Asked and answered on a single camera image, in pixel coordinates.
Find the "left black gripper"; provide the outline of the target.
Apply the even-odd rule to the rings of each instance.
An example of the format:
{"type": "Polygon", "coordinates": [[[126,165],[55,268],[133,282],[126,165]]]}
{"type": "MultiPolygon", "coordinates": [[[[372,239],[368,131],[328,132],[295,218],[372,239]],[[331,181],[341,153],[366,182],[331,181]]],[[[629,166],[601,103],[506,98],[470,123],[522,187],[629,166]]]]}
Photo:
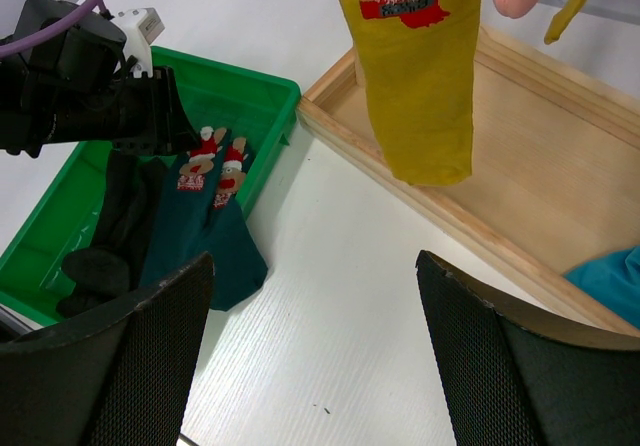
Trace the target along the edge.
{"type": "Polygon", "coordinates": [[[49,120],[49,141],[92,140],[141,156],[174,156],[200,145],[167,66],[140,78],[129,75],[98,94],[62,96],[49,120]]]}

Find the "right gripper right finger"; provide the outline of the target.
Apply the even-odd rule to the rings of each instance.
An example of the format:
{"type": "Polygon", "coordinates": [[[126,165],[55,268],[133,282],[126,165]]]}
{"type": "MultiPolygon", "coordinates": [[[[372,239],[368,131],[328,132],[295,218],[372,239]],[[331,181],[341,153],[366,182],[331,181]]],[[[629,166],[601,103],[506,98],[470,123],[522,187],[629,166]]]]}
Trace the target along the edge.
{"type": "Polygon", "coordinates": [[[457,444],[638,444],[637,337],[551,313],[430,251],[416,270],[457,444]]]}

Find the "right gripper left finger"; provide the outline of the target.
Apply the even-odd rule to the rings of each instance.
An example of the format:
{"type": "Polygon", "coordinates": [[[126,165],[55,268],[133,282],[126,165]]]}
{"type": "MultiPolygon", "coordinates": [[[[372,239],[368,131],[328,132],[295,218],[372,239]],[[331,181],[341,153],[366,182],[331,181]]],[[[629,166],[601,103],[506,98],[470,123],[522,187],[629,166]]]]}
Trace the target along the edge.
{"type": "Polygon", "coordinates": [[[176,444],[213,272],[204,253],[153,286],[2,343],[2,444],[176,444]]]}

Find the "christmas pattern sock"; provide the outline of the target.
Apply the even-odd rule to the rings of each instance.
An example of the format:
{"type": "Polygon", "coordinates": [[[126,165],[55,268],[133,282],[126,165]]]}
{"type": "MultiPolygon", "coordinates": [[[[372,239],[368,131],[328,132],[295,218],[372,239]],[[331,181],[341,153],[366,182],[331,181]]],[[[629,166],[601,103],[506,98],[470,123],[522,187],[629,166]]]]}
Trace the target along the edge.
{"type": "Polygon", "coordinates": [[[189,261],[204,229],[230,137],[225,127],[204,126],[198,145],[176,156],[171,164],[163,182],[140,288],[153,285],[189,261]]]}

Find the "yellow sock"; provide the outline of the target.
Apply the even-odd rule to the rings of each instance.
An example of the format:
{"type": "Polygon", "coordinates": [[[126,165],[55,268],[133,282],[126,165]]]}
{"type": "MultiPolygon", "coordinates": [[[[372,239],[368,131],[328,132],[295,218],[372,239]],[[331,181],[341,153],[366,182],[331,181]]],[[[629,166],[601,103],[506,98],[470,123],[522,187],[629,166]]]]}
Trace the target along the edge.
{"type": "Polygon", "coordinates": [[[481,0],[339,0],[368,116],[393,176],[449,186],[472,173],[481,0]]]}
{"type": "Polygon", "coordinates": [[[588,0],[567,0],[562,8],[553,16],[546,33],[544,44],[550,45],[560,39],[573,18],[582,10],[588,0]]]}

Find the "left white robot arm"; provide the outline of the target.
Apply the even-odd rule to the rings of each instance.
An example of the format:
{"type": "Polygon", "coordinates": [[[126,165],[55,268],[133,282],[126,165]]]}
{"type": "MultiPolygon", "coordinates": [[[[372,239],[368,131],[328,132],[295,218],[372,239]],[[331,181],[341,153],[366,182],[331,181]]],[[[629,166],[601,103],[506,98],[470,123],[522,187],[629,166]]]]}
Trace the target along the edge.
{"type": "Polygon", "coordinates": [[[91,12],[2,59],[2,149],[36,158],[45,144],[91,140],[143,156],[196,148],[173,70],[152,61],[163,29],[153,8],[91,12]]]}

